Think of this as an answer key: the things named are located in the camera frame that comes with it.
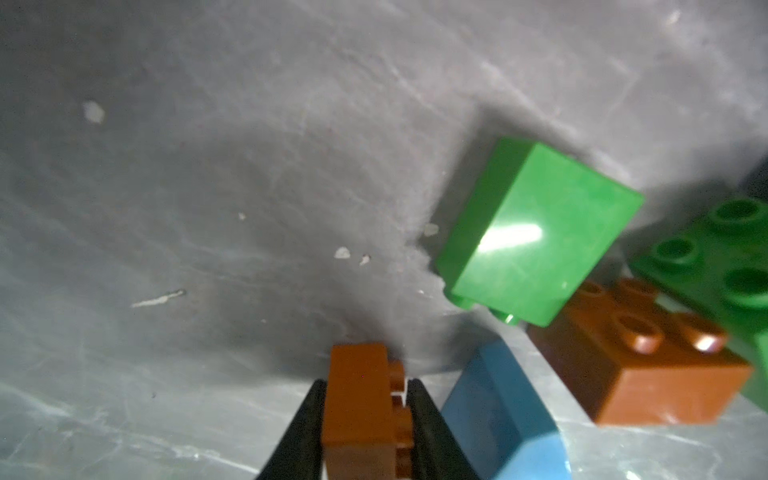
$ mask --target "lego stud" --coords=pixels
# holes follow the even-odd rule
[[[406,369],[402,362],[389,362],[389,391],[405,392],[406,390]]]
[[[506,323],[507,325],[517,325],[520,322],[520,319],[518,317],[515,317],[511,313],[504,313],[501,310],[496,309],[489,309],[491,310],[491,314],[495,316],[497,319],[501,320],[502,322]]]
[[[768,308],[768,271],[751,266],[729,271],[723,278],[723,296],[744,308]]]
[[[662,267],[681,268],[691,265],[699,256],[696,244],[685,237],[673,237],[654,245],[653,259]]]
[[[702,353],[718,353],[728,342],[724,329],[696,313],[672,313],[671,319],[685,341]]]
[[[765,214],[765,208],[752,198],[728,200],[709,213],[710,222],[718,230],[742,231],[753,226]]]
[[[409,407],[392,409],[395,416],[395,442],[398,449],[413,448],[413,417]]]
[[[664,332],[655,323],[629,312],[614,314],[613,325],[624,345],[636,353],[650,355],[664,341]]]
[[[608,294],[602,285],[591,280],[585,280],[578,286],[571,297],[571,300],[568,302],[568,305],[588,306],[594,305],[595,302],[604,302],[607,300],[609,300]]]
[[[636,278],[622,278],[616,283],[616,295],[627,305],[651,305],[658,294],[655,286]]]
[[[448,287],[446,287],[442,292],[445,294],[445,298],[447,298],[450,303],[453,303],[462,310],[471,310],[472,307],[475,306],[474,300],[470,300],[465,296],[454,295],[453,293],[449,292]]]

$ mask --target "green lego brick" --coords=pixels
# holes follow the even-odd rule
[[[729,332],[755,366],[741,392],[768,411],[768,204],[728,200],[630,267]]]
[[[642,203],[546,145],[502,138],[435,261],[445,295],[547,326]]]

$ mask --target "blue lego brick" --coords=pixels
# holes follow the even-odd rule
[[[503,340],[482,347],[442,415],[484,480],[570,480],[558,427]]]

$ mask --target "green lego stud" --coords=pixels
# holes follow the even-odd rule
[[[435,261],[445,295],[547,326],[642,203],[546,145],[502,138]]]
[[[723,202],[630,267],[728,331],[755,366],[741,392],[768,411],[768,204]]]

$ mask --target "white speck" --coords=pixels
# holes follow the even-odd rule
[[[85,120],[90,121],[92,124],[100,124],[104,121],[105,112],[101,105],[93,100],[89,100],[83,102],[83,115]]]
[[[427,223],[424,226],[424,236],[425,237],[434,237],[437,235],[437,233],[440,231],[440,226],[435,225],[434,223]]]
[[[333,258],[338,258],[340,260],[346,260],[351,256],[352,254],[349,252],[349,248],[347,247],[339,247],[339,249],[336,250],[336,253],[333,254]]]
[[[176,290],[175,292],[166,293],[165,295],[159,296],[158,298],[153,298],[152,300],[142,300],[140,302],[132,303],[131,308],[136,308],[137,306],[162,305],[163,303],[168,303],[168,300],[172,298],[186,295],[186,294],[187,294],[187,291],[184,289]]]
[[[683,14],[680,10],[675,10],[667,17],[667,25],[674,25],[680,21],[680,16]]]

